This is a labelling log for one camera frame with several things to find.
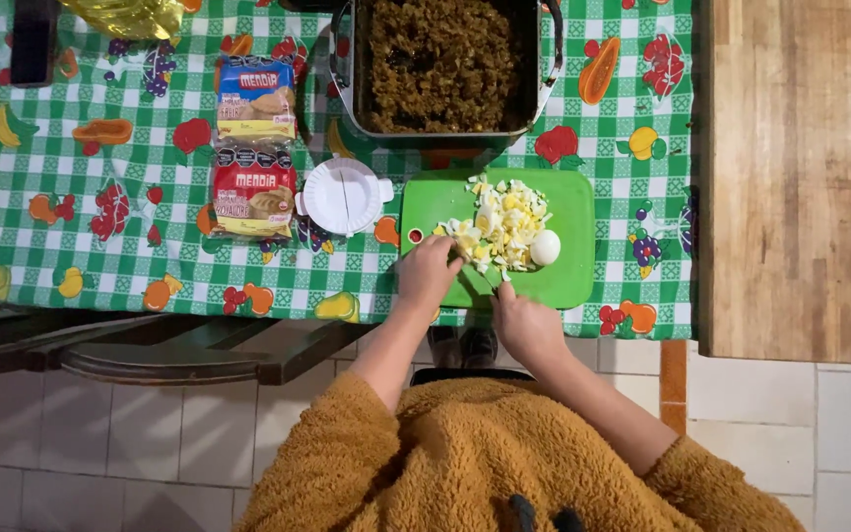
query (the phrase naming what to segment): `hand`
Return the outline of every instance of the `hand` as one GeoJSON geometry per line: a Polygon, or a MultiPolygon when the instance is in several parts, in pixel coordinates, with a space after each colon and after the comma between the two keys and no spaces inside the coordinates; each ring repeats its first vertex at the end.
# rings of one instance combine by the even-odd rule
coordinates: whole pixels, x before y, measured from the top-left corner
{"type": "Polygon", "coordinates": [[[560,312],[517,296],[510,282],[491,296],[494,331],[514,360],[529,369],[535,362],[566,352],[560,312]]]}
{"type": "Polygon", "coordinates": [[[465,263],[461,257],[448,261],[454,246],[451,236],[429,235],[408,253],[399,265],[400,303],[432,318],[465,263]]]}

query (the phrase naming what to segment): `green checkered tablecloth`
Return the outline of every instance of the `green checkered tablecloth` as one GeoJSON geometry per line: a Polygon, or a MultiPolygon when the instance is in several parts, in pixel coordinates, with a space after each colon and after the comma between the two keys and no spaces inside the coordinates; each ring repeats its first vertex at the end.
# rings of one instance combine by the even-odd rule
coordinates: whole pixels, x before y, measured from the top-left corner
{"type": "MultiPolygon", "coordinates": [[[[220,47],[249,34],[253,54],[277,51],[287,38],[287,49],[293,42],[307,52],[302,115],[310,135],[292,152],[301,181],[332,151],[353,155],[393,180],[396,197],[385,214],[398,218],[404,181],[423,168],[576,169],[596,192],[596,282],[585,305],[563,312],[564,330],[688,338],[697,208],[688,186],[691,4],[657,1],[563,0],[565,68],[544,115],[503,153],[465,159],[375,149],[352,130],[339,100],[328,96],[329,14],[287,12],[277,2],[204,0],[199,12],[184,16],[178,39],[112,42],[65,12],[54,82],[20,90],[7,85],[3,70],[12,4],[0,0],[0,302],[264,315],[263,298],[263,308],[225,305],[227,289],[251,283],[270,290],[272,317],[313,317],[321,300],[347,292],[360,305],[353,320],[386,318],[398,253],[372,229],[341,239],[302,220],[292,224],[288,241],[224,243],[204,234],[211,151],[190,146],[187,153],[184,142],[174,143],[174,131],[193,118],[214,123],[220,47]],[[580,94],[581,72],[611,37],[620,38],[613,78],[589,105],[580,94]],[[123,144],[72,137],[91,120],[119,118],[132,125],[123,144]],[[99,234],[106,228],[94,218],[107,200],[116,219],[105,241],[99,234]]],[[[547,14],[542,31],[552,60],[547,14]]],[[[486,319],[443,308],[438,323],[486,319]]]]}

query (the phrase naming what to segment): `table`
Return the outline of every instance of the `table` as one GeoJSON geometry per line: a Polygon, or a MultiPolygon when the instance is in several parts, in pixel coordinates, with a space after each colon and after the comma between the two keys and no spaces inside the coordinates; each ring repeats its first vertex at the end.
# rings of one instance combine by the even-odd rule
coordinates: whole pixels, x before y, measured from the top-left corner
{"type": "MultiPolygon", "coordinates": [[[[354,132],[327,95],[329,14],[206,0],[186,14],[179,38],[128,43],[65,12],[60,50],[70,51],[62,52],[54,83],[19,90],[2,84],[11,20],[10,4],[0,1],[0,302],[306,318],[325,297],[346,292],[360,302],[361,323],[386,318],[398,254],[373,230],[347,240],[299,220],[290,241],[224,243],[204,235],[211,150],[190,142],[187,132],[198,122],[187,124],[213,124],[219,49],[248,34],[251,53],[293,49],[310,66],[299,100],[309,140],[299,139],[292,152],[301,180],[333,151],[353,155],[393,180],[396,198],[385,206],[393,220],[381,221],[388,226],[400,216],[404,180],[422,168],[578,169],[596,191],[597,280],[585,305],[563,312],[564,331],[688,338],[698,207],[688,187],[692,18],[689,2],[657,1],[565,0],[566,68],[544,115],[507,151],[477,156],[374,149],[354,132]],[[621,37],[614,77],[589,105],[580,73],[587,53],[610,37],[621,37]],[[78,126],[118,118],[132,125],[124,144],[73,138],[78,126]],[[112,224],[94,222],[102,208],[96,201],[114,195],[126,196],[127,208],[116,209],[112,224]],[[264,299],[225,304],[227,291],[249,283],[270,292],[267,306],[264,299]]],[[[548,50],[548,16],[542,29],[548,50]]],[[[487,316],[443,308],[437,323],[474,321],[487,316]]]]}
{"type": "Polygon", "coordinates": [[[851,363],[851,2],[702,14],[700,348],[851,363]]]}

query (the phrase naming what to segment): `person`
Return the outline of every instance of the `person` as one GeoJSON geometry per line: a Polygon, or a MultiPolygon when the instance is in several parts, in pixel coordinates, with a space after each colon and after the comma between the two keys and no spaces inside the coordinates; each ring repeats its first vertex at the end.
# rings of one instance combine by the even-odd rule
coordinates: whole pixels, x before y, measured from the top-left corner
{"type": "MultiPolygon", "coordinates": [[[[448,261],[454,244],[429,236],[402,260],[389,317],[301,414],[236,532],[803,531],[738,468],[579,362],[560,313],[510,283],[491,298],[493,328],[536,381],[456,375],[403,391],[462,266],[448,261]]],[[[463,357],[477,346],[487,363],[488,340],[463,342],[463,357]]]]}

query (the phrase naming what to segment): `orange fuzzy sweater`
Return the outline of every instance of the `orange fuzzy sweater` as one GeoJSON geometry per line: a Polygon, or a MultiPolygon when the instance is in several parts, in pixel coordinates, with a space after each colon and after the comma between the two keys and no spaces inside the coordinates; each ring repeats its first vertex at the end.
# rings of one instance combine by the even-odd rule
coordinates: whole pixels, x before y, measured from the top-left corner
{"type": "Polygon", "coordinates": [[[341,374],[301,414],[236,532],[803,531],[687,437],[639,478],[536,382],[438,381],[390,414],[341,374]]]}

